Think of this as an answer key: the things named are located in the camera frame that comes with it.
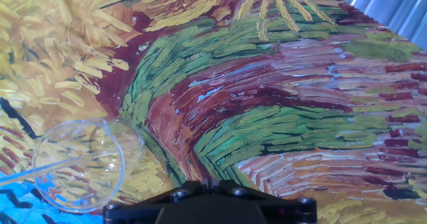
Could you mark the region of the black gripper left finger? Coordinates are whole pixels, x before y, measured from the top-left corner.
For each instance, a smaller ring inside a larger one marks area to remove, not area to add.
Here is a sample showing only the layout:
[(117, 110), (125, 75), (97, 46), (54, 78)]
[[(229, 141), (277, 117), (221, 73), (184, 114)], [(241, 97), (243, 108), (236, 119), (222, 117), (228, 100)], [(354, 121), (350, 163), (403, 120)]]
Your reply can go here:
[(169, 204), (206, 194), (210, 180), (186, 181), (183, 185), (132, 205), (108, 204), (103, 210), (103, 224), (155, 223)]

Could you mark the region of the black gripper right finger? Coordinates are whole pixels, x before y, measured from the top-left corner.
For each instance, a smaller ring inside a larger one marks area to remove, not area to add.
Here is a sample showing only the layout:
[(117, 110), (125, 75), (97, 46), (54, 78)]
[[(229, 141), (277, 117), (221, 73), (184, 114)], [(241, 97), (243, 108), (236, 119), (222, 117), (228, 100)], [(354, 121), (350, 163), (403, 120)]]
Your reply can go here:
[(266, 223), (317, 223), (317, 201), (311, 197), (282, 199), (237, 184), (233, 180), (217, 179), (209, 180), (209, 192), (230, 197), (232, 201), (243, 201), (259, 211), (256, 213), (249, 207), (240, 207), (235, 204), (235, 207), (240, 208), (238, 214), (243, 214), (244, 217), (256, 214), (257, 217), (262, 217)]

